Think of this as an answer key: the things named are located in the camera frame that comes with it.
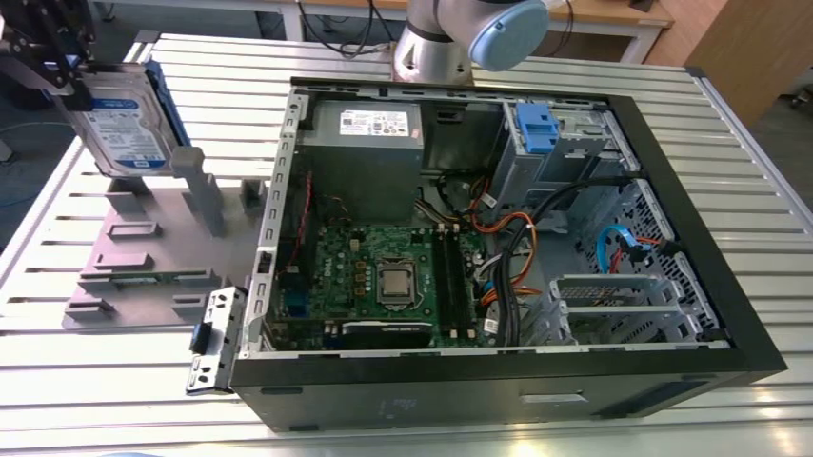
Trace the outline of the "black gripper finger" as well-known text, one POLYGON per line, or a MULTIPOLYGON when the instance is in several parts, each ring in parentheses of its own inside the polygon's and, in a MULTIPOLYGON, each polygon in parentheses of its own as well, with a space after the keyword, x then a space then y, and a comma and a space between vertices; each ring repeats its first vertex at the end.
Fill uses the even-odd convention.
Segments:
POLYGON ((80 69, 92 60, 94 41, 94 37, 80 37, 36 43, 14 37, 12 79, 26 89, 62 98, 70 110, 90 110, 92 97, 80 69))
POLYGON ((86 0, 66 0, 68 47, 82 62, 92 60, 91 44, 95 41, 92 14, 86 0))

